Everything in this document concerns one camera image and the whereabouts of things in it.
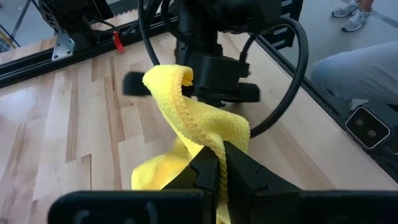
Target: metal bracket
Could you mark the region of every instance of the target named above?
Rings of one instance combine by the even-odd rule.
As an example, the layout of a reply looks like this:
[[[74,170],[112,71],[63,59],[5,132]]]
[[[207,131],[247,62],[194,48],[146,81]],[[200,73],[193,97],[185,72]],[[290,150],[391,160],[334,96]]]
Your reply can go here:
[[[69,38],[68,34],[63,31],[59,31],[57,34],[57,41],[54,46],[54,50],[52,52],[51,60],[53,62],[57,60],[61,60],[67,57],[71,57],[73,55],[73,47],[75,44]]]

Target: white sneaker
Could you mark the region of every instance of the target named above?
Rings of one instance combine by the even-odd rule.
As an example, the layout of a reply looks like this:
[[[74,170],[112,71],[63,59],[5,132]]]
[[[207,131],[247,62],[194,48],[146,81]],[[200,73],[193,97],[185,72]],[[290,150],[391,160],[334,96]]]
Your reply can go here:
[[[372,11],[357,10],[354,15],[343,24],[341,30],[346,32],[359,30],[371,14]]]
[[[337,18],[346,17],[359,9],[359,3],[356,1],[337,7],[331,12],[331,15]]]

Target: gray pants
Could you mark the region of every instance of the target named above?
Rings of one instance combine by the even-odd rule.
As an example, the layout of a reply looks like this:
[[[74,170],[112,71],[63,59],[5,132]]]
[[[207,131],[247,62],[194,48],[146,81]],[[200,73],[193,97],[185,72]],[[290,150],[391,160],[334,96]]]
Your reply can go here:
[[[398,41],[343,52],[314,64],[311,81],[342,100],[398,105]]]

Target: wooden table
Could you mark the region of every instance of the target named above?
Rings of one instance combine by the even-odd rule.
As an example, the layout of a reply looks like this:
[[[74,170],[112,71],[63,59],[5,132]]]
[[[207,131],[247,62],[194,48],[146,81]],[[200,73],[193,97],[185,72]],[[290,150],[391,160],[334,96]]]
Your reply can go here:
[[[111,22],[136,18],[131,12]],[[219,40],[236,58],[247,37],[220,34]],[[171,35],[151,41],[161,63],[174,63]],[[44,40],[0,60],[52,45]],[[291,78],[257,44],[248,62],[262,101],[226,109],[254,126],[277,106]],[[45,223],[51,203],[71,191],[130,189],[135,166],[170,150],[175,134],[154,100],[121,93],[127,71],[151,67],[139,42],[124,54],[109,52],[0,89],[0,223]],[[275,126],[250,141],[249,155],[303,189],[397,189],[303,89]]]

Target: yellow cloth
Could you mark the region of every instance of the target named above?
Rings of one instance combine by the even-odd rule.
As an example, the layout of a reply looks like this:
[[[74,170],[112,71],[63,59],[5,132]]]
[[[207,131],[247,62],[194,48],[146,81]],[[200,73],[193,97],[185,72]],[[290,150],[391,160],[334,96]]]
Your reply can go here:
[[[179,65],[158,65],[144,75],[145,86],[178,138],[172,151],[135,168],[131,185],[133,190],[162,189],[181,173],[203,146],[208,146],[220,161],[218,221],[230,223],[226,206],[228,180],[223,141],[247,152],[249,123],[239,115],[183,96],[181,86],[192,85],[192,80],[192,69]]]

